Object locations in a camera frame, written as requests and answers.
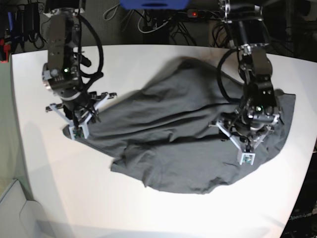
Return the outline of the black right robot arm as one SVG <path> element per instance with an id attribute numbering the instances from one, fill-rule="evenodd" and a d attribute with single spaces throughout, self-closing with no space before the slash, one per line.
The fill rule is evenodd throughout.
<path id="1" fill-rule="evenodd" d="M 90 92 L 89 88 L 103 77 L 104 53 L 101 41 L 92 25 L 81 14 L 83 0 L 48 0 L 44 14 L 50 18 L 48 29 L 48 61 L 43 66 L 42 82 L 46 89 L 61 99 L 50 104 L 46 111 L 54 111 L 67 123 L 73 138 L 88 137 L 90 122 L 99 121 L 99 109 L 116 93 Z M 81 66 L 90 67 L 91 61 L 82 54 L 82 26 L 93 35 L 99 55 L 94 73 L 84 73 Z"/>

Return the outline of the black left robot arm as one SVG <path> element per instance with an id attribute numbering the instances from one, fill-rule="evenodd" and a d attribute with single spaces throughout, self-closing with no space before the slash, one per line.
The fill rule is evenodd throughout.
<path id="1" fill-rule="evenodd" d="M 233 113 L 219 114 L 211 124 L 237 147 L 238 162 L 251 165 L 256 148 L 274 129 L 281 113 L 271 82 L 272 64 L 265 51 L 269 34 L 262 6 L 243 0 L 221 0 L 219 8 L 232 46 L 217 65 L 216 79 L 223 97 L 237 108 Z M 227 94 L 221 79 L 221 68 L 233 53 L 237 54 L 238 72 L 244 82 L 240 99 Z"/>

